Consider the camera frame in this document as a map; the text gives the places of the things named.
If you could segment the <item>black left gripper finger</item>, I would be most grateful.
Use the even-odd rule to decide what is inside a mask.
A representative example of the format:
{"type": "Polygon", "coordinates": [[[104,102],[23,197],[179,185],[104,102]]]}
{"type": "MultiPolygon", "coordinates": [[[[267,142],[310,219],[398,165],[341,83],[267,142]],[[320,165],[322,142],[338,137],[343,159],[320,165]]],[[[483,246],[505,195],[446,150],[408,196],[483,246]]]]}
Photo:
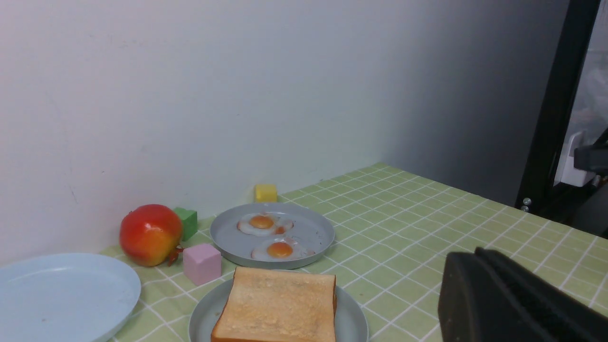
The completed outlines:
{"type": "Polygon", "coordinates": [[[606,316],[502,252],[476,247],[445,259],[438,301],[445,342],[605,342],[606,316]]]}

